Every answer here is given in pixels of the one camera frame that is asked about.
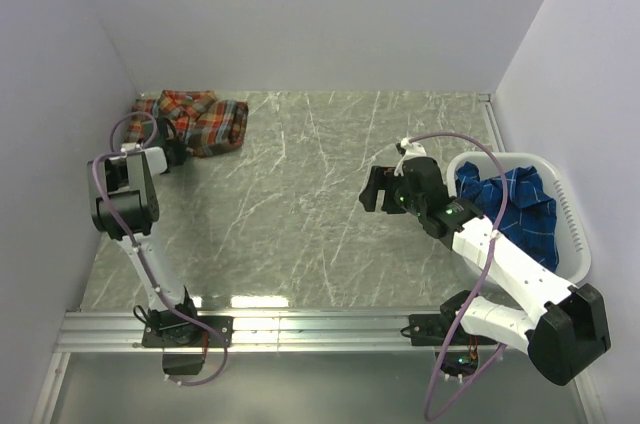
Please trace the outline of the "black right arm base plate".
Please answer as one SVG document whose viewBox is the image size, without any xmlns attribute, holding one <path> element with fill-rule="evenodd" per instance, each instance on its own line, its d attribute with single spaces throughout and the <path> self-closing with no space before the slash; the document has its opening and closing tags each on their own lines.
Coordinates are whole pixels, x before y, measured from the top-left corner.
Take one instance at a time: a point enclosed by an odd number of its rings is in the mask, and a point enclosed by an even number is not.
<svg viewBox="0 0 640 424">
<path fill-rule="evenodd" d="M 451 327 L 452 321 L 440 314 L 411 314 L 408 316 L 408 325 L 400 330 L 402 337 L 408 338 L 414 347 L 435 346 L 441 347 Z M 466 333 L 459 326 L 450 342 L 453 346 L 465 346 L 468 344 L 494 345 L 495 341 Z"/>
</svg>

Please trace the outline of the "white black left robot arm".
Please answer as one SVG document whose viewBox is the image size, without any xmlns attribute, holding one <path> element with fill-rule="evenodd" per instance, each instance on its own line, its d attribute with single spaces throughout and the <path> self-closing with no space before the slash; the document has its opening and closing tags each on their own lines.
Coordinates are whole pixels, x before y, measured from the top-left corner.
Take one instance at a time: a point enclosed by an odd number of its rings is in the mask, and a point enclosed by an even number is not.
<svg viewBox="0 0 640 424">
<path fill-rule="evenodd" d="M 199 339 L 202 323 L 154 229 L 160 208 L 153 177 L 168 169 L 164 150 L 152 145 L 159 132 L 158 120 L 144 111 L 134 111 L 122 120 L 132 117 L 140 117 L 151 132 L 140 143 L 112 146 L 87 163 L 91 220 L 98 232 L 124 251 L 140 279 L 147 308 L 136 308 L 134 316 L 148 333 L 189 346 Z"/>
</svg>

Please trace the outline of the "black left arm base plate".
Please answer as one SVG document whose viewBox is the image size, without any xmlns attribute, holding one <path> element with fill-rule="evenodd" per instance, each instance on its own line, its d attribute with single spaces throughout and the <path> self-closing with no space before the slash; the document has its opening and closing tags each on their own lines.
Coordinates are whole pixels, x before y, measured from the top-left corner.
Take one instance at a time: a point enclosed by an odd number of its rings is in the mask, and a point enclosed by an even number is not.
<svg viewBox="0 0 640 424">
<path fill-rule="evenodd" d="M 234 318 L 228 315 L 199 316 L 198 320 L 214 329 L 219 337 L 209 332 L 208 340 L 205 340 L 206 330 L 191 323 L 184 323 L 173 328 L 154 334 L 152 331 L 144 331 L 141 346 L 143 348 L 180 348 L 203 347 L 222 348 L 231 344 Z"/>
</svg>

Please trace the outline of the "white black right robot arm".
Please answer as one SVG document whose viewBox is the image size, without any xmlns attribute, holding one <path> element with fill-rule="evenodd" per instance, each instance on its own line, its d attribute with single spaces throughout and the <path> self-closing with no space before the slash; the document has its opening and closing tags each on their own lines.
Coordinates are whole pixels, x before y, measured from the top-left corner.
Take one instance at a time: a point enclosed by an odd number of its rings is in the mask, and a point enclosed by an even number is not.
<svg viewBox="0 0 640 424">
<path fill-rule="evenodd" d="M 604 298 L 593 286 L 577 287 L 537 264 L 493 227 L 466 199 L 445 189 L 435 160 L 414 157 L 408 172 L 371 168 L 359 200 L 368 212 L 409 213 L 430 237 L 469 260 L 517 303 L 512 309 L 473 290 L 440 307 L 438 317 L 413 314 L 402 329 L 413 345 L 497 344 L 526 354 L 548 381 L 564 386 L 611 347 Z"/>
</svg>

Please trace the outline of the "red plaid long sleeve shirt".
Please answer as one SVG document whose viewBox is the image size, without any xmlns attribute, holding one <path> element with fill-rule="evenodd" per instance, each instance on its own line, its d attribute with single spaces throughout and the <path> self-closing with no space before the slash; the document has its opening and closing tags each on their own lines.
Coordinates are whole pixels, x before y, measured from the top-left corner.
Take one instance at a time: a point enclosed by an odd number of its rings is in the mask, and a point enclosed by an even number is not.
<svg viewBox="0 0 640 424">
<path fill-rule="evenodd" d="M 168 120 L 169 136 L 177 137 L 198 158 L 240 149 L 249 117 L 247 102 L 220 99 L 212 90 L 163 90 L 157 98 L 137 98 L 131 111 Z"/>
</svg>

